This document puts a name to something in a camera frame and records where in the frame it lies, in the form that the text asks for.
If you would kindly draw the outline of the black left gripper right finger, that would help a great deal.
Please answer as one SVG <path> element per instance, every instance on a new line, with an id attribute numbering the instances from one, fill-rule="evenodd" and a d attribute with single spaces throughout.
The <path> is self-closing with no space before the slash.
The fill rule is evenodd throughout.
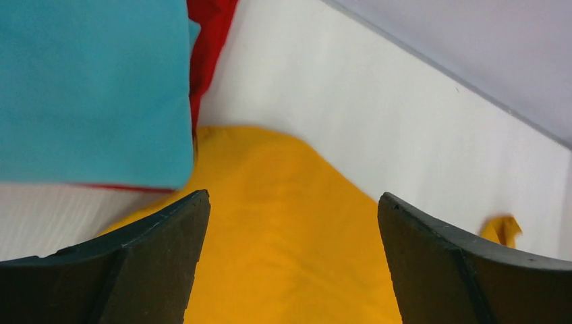
<path id="1" fill-rule="evenodd" d="M 378 224 L 404 323 L 570 323 L 571 263 L 508 248 L 391 193 Z"/>

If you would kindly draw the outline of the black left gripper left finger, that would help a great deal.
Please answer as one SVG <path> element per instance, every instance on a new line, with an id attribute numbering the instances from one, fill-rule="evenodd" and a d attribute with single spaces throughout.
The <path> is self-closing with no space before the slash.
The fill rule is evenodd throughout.
<path id="1" fill-rule="evenodd" d="M 1 263 L 2 323 L 182 323 L 210 214 L 197 190 L 55 254 Z"/>

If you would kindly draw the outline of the orange t shirt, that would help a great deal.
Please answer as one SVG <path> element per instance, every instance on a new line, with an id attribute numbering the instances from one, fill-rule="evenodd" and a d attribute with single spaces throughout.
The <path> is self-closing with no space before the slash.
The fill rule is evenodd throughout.
<path id="1" fill-rule="evenodd" d="M 400 323 L 377 204 L 305 142 L 255 127 L 201 127 L 187 186 L 210 217 L 186 323 Z"/>

